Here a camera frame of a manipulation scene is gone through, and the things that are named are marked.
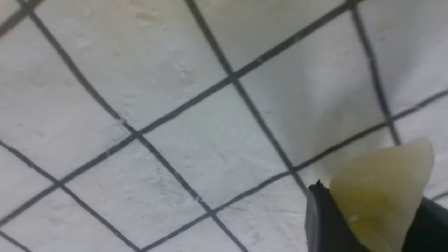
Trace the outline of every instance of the grout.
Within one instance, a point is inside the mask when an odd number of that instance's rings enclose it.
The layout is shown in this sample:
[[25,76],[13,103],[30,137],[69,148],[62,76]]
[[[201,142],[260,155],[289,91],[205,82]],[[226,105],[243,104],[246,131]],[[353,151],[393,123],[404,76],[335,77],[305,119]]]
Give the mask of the grout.
[[432,201],[437,201],[437,200],[440,200],[440,199],[442,199],[442,198],[444,198],[446,196],[448,196],[448,191],[444,191],[442,193],[437,194],[436,196],[432,197],[431,200]]
[[[35,9],[37,6],[39,6],[43,0],[29,0],[28,5],[30,8]],[[3,38],[4,35],[6,35],[10,30],[12,30],[14,27],[16,27],[22,20],[24,20],[27,17],[26,10],[20,8],[16,12],[14,12],[11,16],[6,19],[1,25],[0,25],[0,39]]]
[[[131,143],[135,138],[133,136],[129,136],[126,139],[122,140],[120,143],[118,143],[117,145],[113,146],[112,148],[109,148],[108,150],[104,151],[103,153],[99,154],[97,157],[95,157],[94,159],[92,159],[91,161],[85,163],[84,165],[82,165],[81,167],[79,167],[78,169],[74,170],[73,172],[69,173],[67,176],[65,176],[64,178],[62,178],[60,180],[60,182],[62,184],[66,184],[68,182],[70,182],[72,179],[76,178],[77,176],[83,174],[84,172],[88,171],[89,169],[93,168],[95,165],[99,164],[100,162],[106,160],[107,158],[109,158],[111,155],[113,155],[114,153],[118,152],[119,150],[121,150],[122,148],[124,148],[125,146],[127,146],[129,143]],[[43,190],[42,192],[38,193],[37,195],[35,195],[33,198],[31,198],[30,200],[26,201],[24,204],[22,204],[20,207],[18,207],[16,210],[12,211],[10,214],[8,214],[7,216],[5,216],[4,218],[2,218],[0,220],[0,227],[4,226],[6,223],[8,223],[10,220],[14,219],[16,216],[18,216],[19,214],[21,214],[23,211],[27,210],[29,207],[31,207],[32,205],[34,205],[35,203],[37,203],[39,200],[41,200],[42,198],[44,198],[45,196],[49,195],[50,193],[52,193],[53,191],[55,191],[58,188],[57,185],[52,185],[50,187],[48,187],[47,189]]]
[[25,247],[22,243],[18,242],[11,236],[5,234],[3,231],[0,230],[0,236],[3,237],[5,240],[9,241],[10,243],[14,244],[16,247],[20,248],[24,252],[32,252],[29,248]]
[[183,232],[187,231],[188,229],[190,229],[191,227],[193,227],[194,225],[202,222],[205,219],[208,219],[210,217],[210,215],[208,213],[205,213],[203,215],[201,215],[200,217],[194,219],[193,221],[188,222],[187,224],[183,225],[182,227],[178,228],[177,230],[175,230],[174,232],[171,232],[170,234],[158,239],[157,241],[149,244],[148,246],[142,248],[140,250],[140,252],[147,252],[153,248],[158,247],[159,245],[162,245],[163,243],[171,240],[172,238],[182,234]]
[[[259,184],[256,187],[253,187],[245,192],[240,193],[239,195],[237,195],[236,197],[234,197],[233,199],[229,200],[228,202],[222,204],[221,206],[215,208],[212,210],[213,213],[217,214],[219,212],[221,212],[222,210],[226,209],[227,207],[231,206],[232,204],[251,196],[252,194],[260,191],[261,189],[267,187],[268,185],[274,183],[277,180],[280,180],[282,178],[285,178],[287,176],[291,175],[291,173],[289,171],[285,171],[282,172],[280,174],[277,174],[275,176],[270,177],[269,179],[265,180],[264,182],[262,182],[261,184]],[[201,221],[204,221],[206,219],[208,219],[210,217],[210,214],[206,213],[201,215],[200,217],[188,222],[187,224],[183,225],[182,227],[180,227],[179,229],[175,230],[174,232],[168,234],[167,236],[164,236],[163,238],[160,238],[159,240],[151,243],[150,245],[144,247],[141,249],[141,252],[147,252],[161,244],[163,244],[164,242],[180,235],[182,232],[187,231],[187,229],[193,227],[194,225],[200,223]]]
[[392,119],[394,121],[400,120],[400,119],[402,119],[402,118],[404,118],[404,117],[406,117],[406,116],[408,116],[410,114],[413,114],[413,113],[417,112],[418,110],[421,110],[421,109],[425,108],[426,106],[428,106],[428,105],[430,105],[430,104],[432,104],[432,103],[434,103],[434,102],[436,102],[436,101],[438,101],[438,100],[440,100],[440,99],[442,99],[442,98],[444,98],[446,96],[448,96],[448,89],[445,89],[445,90],[443,90],[441,92],[438,92],[438,93],[436,93],[436,94],[434,94],[432,96],[429,96],[428,98],[420,101],[419,103],[417,103],[413,107],[411,107],[409,109],[406,109],[406,110],[398,113],[397,115],[393,116]]
[[330,12],[326,13],[325,15],[321,16],[311,24],[307,25],[305,28],[299,30],[289,38],[283,40],[273,48],[269,49],[267,52],[263,53],[262,55],[258,56],[255,60],[250,62],[249,64],[243,66],[241,69],[235,72],[236,78],[241,78],[244,75],[248,74],[249,72],[255,70],[262,64],[264,64],[266,61],[274,58],[275,56],[281,54],[288,48],[292,47],[293,45],[297,44],[304,38],[306,38],[308,35],[312,34],[319,28],[323,27],[324,25],[331,22],[333,19],[339,17],[340,15],[344,14],[346,11],[349,10],[349,4],[343,3],[339,5],[338,7],[334,8]]
[[[230,80],[233,82],[233,85],[235,86],[238,94],[241,96],[243,101],[246,103],[246,106],[250,110],[252,116],[255,118],[256,122],[260,126],[261,130],[265,134],[265,136],[270,141],[271,145],[276,150],[277,154],[280,156],[284,164],[286,165],[287,169],[291,172],[293,172],[293,165],[289,158],[287,157],[286,153],[282,149],[281,145],[279,144],[278,140],[275,138],[274,134],[271,132],[263,118],[261,117],[259,111],[255,107],[254,103],[250,99],[249,95],[245,91],[244,87],[241,85],[239,79],[235,76],[235,73],[230,66],[226,56],[224,55],[223,50],[219,46],[218,42],[216,41],[216,38],[212,34],[210,28],[207,25],[207,22],[205,21],[205,18],[202,16],[199,7],[196,5],[194,0],[185,0],[186,4],[188,5],[188,8],[190,9],[190,12],[192,13],[193,17],[196,20],[196,23],[198,24],[199,28],[201,29],[202,33],[204,34],[207,42],[209,43],[210,47],[212,48],[214,54],[218,58],[222,68],[227,73]],[[299,188],[302,190],[302,192],[307,195],[307,188],[305,186],[305,183],[302,181],[302,179],[298,176],[297,173],[292,173],[294,180],[296,181]]]
[[33,9],[31,9],[25,0],[16,0],[22,9],[26,10],[28,13],[28,16],[31,18],[31,20],[34,22],[34,24],[37,26],[37,28],[42,32],[42,34],[45,36],[45,38],[48,40],[48,42],[54,47],[58,55],[61,57],[62,61],[65,63],[65,65],[68,67],[68,69],[72,72],[72,74],[75,76],[75,78],[78,80],[78,82],[82,85],[84,89],[92,96],[93,99],[95,99],[96,102],[98,102],[101,107],[103,107],[107,113],[109,113],[112,117],[114,117],[119,122],[123,119],[120,117],[120,115],[113,110],[113,108],[104,100],[104,98],[93,88],[93,86],[90,84],[90,82],[87,80],[87,78],[82,74],[82,72],[79,70],[79,68],[76,66],[75,62],[70,58],[68,53],[65,51],[65,49],[61,46],[61,44],[56,40],[56,38],[51,34],[51,32],[48,30],[48,28],[44,25],[42,20],[34,13]]
[[59,180],[57,180],[55,177],[51,176],[48,172],[37,166],[33,161],[31,161],[28,157],[23,155],[20,151],[17,149],[5,144],[3,141],[0,140],[0,146],[4,147],[6,150],[8,150],[10,153],[12,153],[14,156],[16,156],[19,160],[21,160],[23,163],[25,163],[28,167],[45,177],[46,179],[50,180],[55,188],[53,190],[48,190],[49,193],[51,191],[54,191],[57,188],[62,189],[66,194],[68,194],[70,197],[72,197],[73,200],[75,200],[78,205],[80,205],[84,210],[86,210],[88,213],[90,213],[95,219],[97,219],[99,222],[101,222],[106,228],[108,228],[113,234],[115,234],[120,240],[122,240],[125,244],[127,244],[130,248],[132,248],[134,251],[138,252],[140,249],[133,244],[131,241],[129,241],[122,233],[120,233],[112,224],[110,224],[106,219],[104,219],[102,216],[100,216],[98,213],[96,213],[91,207],[89,207],[84,201],[82,201],[78,196],[76,196],[71,190],[69,190],[63,183],[61,183]]
[[223,89],[224,87],[228,86],[230,83],[231,82],[230,82],[229,78],[225,78],[225,79],[221,80],[217,84],[215,84],[215,85],[211,86],[210,88],[206,89],[205,91],[201,92],[200,94],[198,94],[194,98],[190,99],[189,101],[185,102],[181,106],[177,107],[173,111],[167,113],[166,115],[164,115],[161,118],[159,118],[159,119],[155,120],[154,122],[152,122],[150,125],[148,125],[148,126],[144,127],[143,129],[139,130],[139,132],[143,135],[143,134],[149,133],[150,131],[155,130],[157,127],[159,127],[159,126],[163,125],[164,123],[166,123],[166,122],[176,118],[178,115],[180,115],[181,113],[183,113],[187,109],[193,107],[194,105],[196,105],[197,103],[201,102],[205,98],[213,95],[217,91],[219,91],[219,90]]
[[342,141],[340,143],[337,143],[337,144],[335,144],[335,145],[325,149],[320,154],[318,154],[318,155],[308,159],[307,161],[301,163],[300,165],[297,165],[294,168],[294,171],[295,172],[299,172],[302,169],[308,167],[309,165],[311,165],[311,164],[313,164],[313,163],[323,159],[324,157],[326,157],[326,156],[328,156],[328,155],[330,155],[330,154],[332,154],[332,153],[342,149],[343,147],[345,147],[345,146],[355,142],[356,140],[362,139],[365,136],[368,136],[368,135],[370,135],[370,134],[372,134],[372,133],[374,133],[374,132],[376,132],[376,131],[378,131],[378,130],[386,127],[386,126],[387,126],[387,123],[386,122],[382,122],[382,123],[379,123],[379,124],[377,124],[375,126],[372,126],[372,127],[368,128],[366,130],[363,130],[363,131],[361,131],[361,132],[359,132],[359,133],[357,133],[357,134],[347,138],[346,140],[344,140],[344,141]]
[[131,132],[137,136],[137,139],[143,144],[156,158],[157,160],[174,176],[174,178],[181,184],[185,191],[187,191],[193,199],[195,199],[199,205],[210,215],[215,223],[221,228],[221,230],[241,249],[243,252],[248,252],[247,248],[236,238],[234,234],[224,225],[224,223],[213,213],[208,204],[202,200],[201,196],[187,183],[187,181],[171,166],[171,164],[160,154],[160,152],[152,145],[145,137],[139,132],[133,130]]
[[6,223],[13,220],[15,217],[19,216],[19,214],[23,213],[25,210],[36,204],[39,200],[43,199],[45,196],[49,195],[53,191],[55,191],[58,187],[56,185],[52,185],[42,192],[38,193],[36,196],[26,201],[20,207],[12,211],[10,214],[6,215],[0,220],[0,227],[6,225]]
[[366,28],[364,26],[364,21],[362,20],[361,14],[359,13],[359,9],[357,7],[357,3],[354,0],[346,0],[349,3],[351,12],[352,12],[352,20],[354,22],[354,26],[356,32],[358,34],[358,38],[362,44],[364,49],[364,53],[369,62],[370,73],[372,77],[372,83],[375,89],[376,98],[378,100],[380,110],[382,111],[384,118],[388,124],[389,132],[392,136],[395,145],[401,145],[401,139],[396,129],[393,120],[392,113],[390,107],[387,102],[386,95],[384,93],[384,87],[381,81],[378,62],[376,61],[376,55],[372,47],[372,43],[369,40],[369,37],[366,32]]

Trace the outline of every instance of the white tile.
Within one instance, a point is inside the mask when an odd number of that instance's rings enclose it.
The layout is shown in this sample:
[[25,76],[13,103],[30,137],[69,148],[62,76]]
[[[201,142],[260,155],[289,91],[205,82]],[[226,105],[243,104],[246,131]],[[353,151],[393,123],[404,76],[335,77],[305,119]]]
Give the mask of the white tile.
[[430,198],[448,190],[447,108],[448,99],[444,98],[396,122],[404,142],[427,136],[434,146],[435,165],[424,192]]
[[286,177],[218,213],[251,252],[306,252],[306,198]]
[[212,207],[286,170],[233,86],[147,138]]
[[207,219],[151,251],[240,252],[241,250],[213,220]]
[[241,82],[294,165],[383,118],[348,13]]
[[318,179],[325,186],[330,186],[333,175],[347,162],[360,156],[366,156],[377,149],[394,146],[389,130],[384,128],[367,135],[342,149],[324,157],[316,163],[299,171],[307,186],[315,184]]
[[61,178],[128,133],[82,88],[30,19],[0,43],[0,139]]
[[205,213],[137,141],[68,187],[141,248]]
[[5,252],[23,252],[20,248],[16,247],[14,244],[0,237],[0,251]]
[[235,70],[323,16],[343,0],[197,0]]
[[49,180],[0,147],[0,218],[51,185]]
[[134,127],[225,77],[184,1],[48,0],[36,12]]
[[0,2],[0,25],[17,11],[19,7],[19,4],[14,0],[2,0]]
[[360,8],[393,112],[448,88],[448,1],[376,0]]
[[33,252],[131,252],[124,242],[57,190],[2,230]]
[[448,209],[448,196],[445,196],[439,200],[435,201],[437,204],[443,206],[444,208]]

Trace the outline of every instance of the black plastic object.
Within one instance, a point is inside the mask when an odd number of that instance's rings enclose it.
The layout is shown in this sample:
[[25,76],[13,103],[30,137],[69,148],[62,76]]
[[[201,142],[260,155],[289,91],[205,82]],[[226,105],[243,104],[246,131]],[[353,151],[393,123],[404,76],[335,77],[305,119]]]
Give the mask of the black plastic object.
[[[369,252],[351,232],[330,191],[318,181],[307,195],[305,232],[309,252]],[[423,198],[403,252],[448,252],[448,210]]]

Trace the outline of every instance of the yellow translucent object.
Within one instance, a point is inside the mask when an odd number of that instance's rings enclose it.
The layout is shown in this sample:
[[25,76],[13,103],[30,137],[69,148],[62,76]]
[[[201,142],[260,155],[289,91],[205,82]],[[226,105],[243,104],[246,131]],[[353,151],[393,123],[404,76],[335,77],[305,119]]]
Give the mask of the yellow translucent object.
[[400,252],[429,182],[427,138],[380,149],[340,169],[330,193],[353,234],[372,252]]

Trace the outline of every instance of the tile floor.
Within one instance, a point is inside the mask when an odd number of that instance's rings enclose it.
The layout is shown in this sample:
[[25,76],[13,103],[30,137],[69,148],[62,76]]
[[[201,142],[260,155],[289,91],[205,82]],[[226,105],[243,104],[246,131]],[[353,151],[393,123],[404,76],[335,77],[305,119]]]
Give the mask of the tile floor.
[[375,58],[342,0],[2,1],[0,250],[305,252],[391,127],[448,207],[448,2],[356,3]]

